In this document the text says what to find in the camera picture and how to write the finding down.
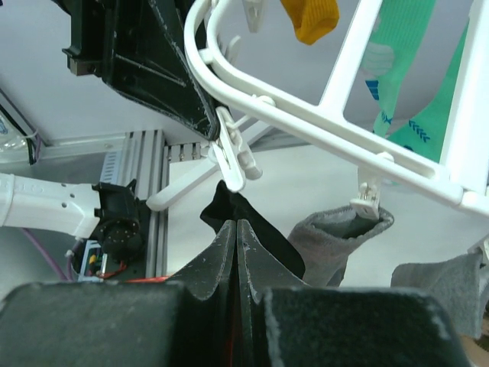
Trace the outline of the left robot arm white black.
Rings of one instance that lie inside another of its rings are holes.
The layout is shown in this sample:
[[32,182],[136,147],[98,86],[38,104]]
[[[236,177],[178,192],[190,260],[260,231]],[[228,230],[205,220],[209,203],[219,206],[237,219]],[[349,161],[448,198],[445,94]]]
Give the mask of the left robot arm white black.
[[[71,18],[67,66],[93,75],[133,102],[214,141],[216,102],[197,83],[184,52],[189,1],[60,1]],[[3,226],[45,229],[97,241],[117,261],[139,256],[148,209],[134,183],[65,184],[1,177]]]

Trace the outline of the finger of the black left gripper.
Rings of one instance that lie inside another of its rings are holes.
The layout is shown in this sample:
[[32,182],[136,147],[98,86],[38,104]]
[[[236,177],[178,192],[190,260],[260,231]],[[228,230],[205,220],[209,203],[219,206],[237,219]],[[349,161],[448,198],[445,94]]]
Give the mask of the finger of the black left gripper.
[[206,140],[219,136],[219,102],[196,81],[184,52],[191,1],[65,1],[71,17],[67,66],[160,112]]

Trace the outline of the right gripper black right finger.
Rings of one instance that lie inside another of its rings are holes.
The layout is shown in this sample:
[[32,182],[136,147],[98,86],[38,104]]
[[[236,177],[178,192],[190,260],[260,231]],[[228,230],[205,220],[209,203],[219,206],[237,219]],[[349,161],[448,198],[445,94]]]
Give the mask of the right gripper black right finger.
[[243,366],[467,366],[446,312],[406,288],[309,287],[237,224]]

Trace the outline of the white plastic sock hanger frame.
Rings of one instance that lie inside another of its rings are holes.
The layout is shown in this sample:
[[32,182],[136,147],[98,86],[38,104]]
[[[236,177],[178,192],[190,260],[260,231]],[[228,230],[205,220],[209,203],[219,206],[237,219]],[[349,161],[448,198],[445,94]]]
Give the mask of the white plastic sock hanger frame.
[[320,102],[310,104],[235,68],[219,47],[228,1],[197,1],[184,25],[184,47],[192,75],[218,101],[284,132],[406,185],[446,206],[488,214],[488,126],[476,116],[485,110],[482,63],[488,48],[488,3],[476,1],[468,17],[468,33],[455,84],[448,131],[438,163],[402,148],[349,122],[344,110],[361,58],[374,29],[381,2],[361,1],[332,68]]

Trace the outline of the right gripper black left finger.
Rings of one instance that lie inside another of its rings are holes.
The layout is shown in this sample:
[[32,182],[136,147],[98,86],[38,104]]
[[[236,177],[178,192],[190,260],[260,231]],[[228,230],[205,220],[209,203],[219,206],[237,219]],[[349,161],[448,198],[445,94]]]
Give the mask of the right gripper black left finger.
[[3,366],[228,366],[235,224],[164,282],[27,284],[1,304]]

